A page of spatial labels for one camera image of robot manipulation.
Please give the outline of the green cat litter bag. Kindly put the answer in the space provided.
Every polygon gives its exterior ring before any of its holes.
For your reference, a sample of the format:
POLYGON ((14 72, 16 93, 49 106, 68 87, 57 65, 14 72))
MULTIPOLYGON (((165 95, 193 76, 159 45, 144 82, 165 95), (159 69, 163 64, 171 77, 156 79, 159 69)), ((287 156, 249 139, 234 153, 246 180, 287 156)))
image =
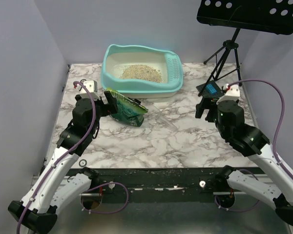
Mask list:
POLYGON ((123 124, 133 127, 140 127, 144 122, 144 114, 148 113, 148 109, 137 99, 131 99, 123 94, 107 88, 114 98, 116 98, 118 112, 112 114, 111 117, 123 124))

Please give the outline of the clear plastic litter scoop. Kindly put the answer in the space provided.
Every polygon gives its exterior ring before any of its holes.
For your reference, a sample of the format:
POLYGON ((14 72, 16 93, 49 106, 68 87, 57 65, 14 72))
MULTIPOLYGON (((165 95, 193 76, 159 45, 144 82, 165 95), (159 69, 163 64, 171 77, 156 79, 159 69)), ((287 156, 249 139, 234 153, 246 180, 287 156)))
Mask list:
POLYGON ((165 117, 165 115, 155 106, 153 105, 153 110, 156 113, 156 119, 159 120, 162 124, 164 124, 171 131, 177 131, 177 127, 171 123, 171 121, 165 117))

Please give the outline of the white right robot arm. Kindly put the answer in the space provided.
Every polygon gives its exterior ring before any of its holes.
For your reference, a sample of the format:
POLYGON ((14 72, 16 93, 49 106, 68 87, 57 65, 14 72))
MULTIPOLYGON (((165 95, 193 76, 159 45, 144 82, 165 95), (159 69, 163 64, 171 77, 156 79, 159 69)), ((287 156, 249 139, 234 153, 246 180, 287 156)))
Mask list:
POLYGON ((254 162, 273 182, 269 186, 239 170, 225 166, 207 187, 226 191, 240 190, 269 205, 287 224, 293 226, 293 179, 286 173, 287 167, 277 163, 279 156, 272 151, 269 139, 256 127, 245 123, 244 110, 234 100, 216 102, 202 98, 196 105, 196 118, 207 110, 206 121, 215 124, 220 136, 234 150, 254 162))

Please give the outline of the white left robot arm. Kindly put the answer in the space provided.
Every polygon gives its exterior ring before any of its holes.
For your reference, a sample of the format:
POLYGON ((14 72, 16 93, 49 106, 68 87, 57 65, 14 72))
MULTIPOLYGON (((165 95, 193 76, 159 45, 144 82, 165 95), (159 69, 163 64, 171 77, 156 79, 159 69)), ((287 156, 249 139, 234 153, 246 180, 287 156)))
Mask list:
POLYGON ((117 100, 109 91, 101 98, 83 98, 76 95, 72 120, 61 133, 57 147, 46 168, 20 200, 12 201, 8 211, 18 222, 17 233, 25 226, 36 234, 47 234, 54 227, 61 211, 80 193, 92 193, 98 189, 98 180, 88 168, 83 169, 72 182, 60 188, 64 177, 80 158, 100 128, 100 118, 118 112, 117 100))

